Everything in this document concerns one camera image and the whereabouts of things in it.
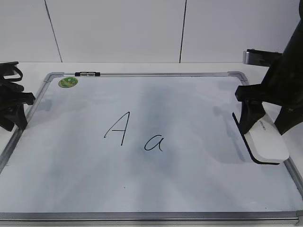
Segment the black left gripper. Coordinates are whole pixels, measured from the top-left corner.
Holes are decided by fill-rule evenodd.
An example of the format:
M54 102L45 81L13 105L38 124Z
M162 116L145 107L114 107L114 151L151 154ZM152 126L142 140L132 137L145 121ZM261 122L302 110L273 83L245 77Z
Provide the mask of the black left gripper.
M24 105L33 105L35 96L33 93L24 92L24 87L17 84L23 78L22 71L17 67L18 61L3 62L0 64L0 126L12 131L14 125L24 130L27 127L27 119L24 112ZM14 122L9 118L13 110L4 110L14 107Z

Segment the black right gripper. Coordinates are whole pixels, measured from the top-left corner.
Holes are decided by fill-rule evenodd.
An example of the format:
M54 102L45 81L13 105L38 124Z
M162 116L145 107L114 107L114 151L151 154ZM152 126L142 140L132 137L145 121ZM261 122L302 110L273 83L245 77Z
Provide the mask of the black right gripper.
M275 126L283 135L303 122L303 2L300 21L282 56L270 65L260 84L239 86L235 91L242 101L240 132L246 134L265 114L262 102L282 106Z

